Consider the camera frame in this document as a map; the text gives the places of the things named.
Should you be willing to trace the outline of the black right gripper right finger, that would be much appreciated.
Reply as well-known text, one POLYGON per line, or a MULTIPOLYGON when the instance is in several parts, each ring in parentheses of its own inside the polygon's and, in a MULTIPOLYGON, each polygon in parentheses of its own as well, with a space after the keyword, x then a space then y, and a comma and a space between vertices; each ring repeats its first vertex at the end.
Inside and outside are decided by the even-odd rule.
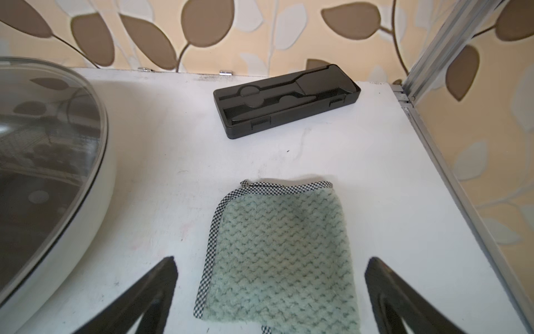
POLYGON ((380 333, 463 333, 378 257, 364 274, 380 333))

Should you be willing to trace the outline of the green waffle cloth checkered trim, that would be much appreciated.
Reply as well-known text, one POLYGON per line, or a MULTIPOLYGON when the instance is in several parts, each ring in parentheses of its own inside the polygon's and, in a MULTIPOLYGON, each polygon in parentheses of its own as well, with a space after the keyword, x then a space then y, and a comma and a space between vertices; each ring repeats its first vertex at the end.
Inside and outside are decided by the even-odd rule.
POLYGON ((350 242, 332 183, 243 181, 212 218, 193 315, 263 333, 358 333, 350 242))

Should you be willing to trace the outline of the glass pot lid cream handle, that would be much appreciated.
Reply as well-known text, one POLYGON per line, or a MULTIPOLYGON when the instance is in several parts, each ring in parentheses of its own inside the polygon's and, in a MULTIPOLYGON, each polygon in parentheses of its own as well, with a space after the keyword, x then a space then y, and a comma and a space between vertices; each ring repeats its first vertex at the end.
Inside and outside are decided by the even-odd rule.
POLYGON ((107 143, 107 111, 86 78, 49 61, 1 58, 1 303, 79 211, 107 143))

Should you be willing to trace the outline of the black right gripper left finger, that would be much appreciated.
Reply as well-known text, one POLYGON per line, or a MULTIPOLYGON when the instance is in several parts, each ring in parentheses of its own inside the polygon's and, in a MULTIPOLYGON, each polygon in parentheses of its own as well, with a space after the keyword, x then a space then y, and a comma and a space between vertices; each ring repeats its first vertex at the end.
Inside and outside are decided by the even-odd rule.
POLYGON ((76 333, 163 333, 170 313, 178 270, 165 257, 76 333))

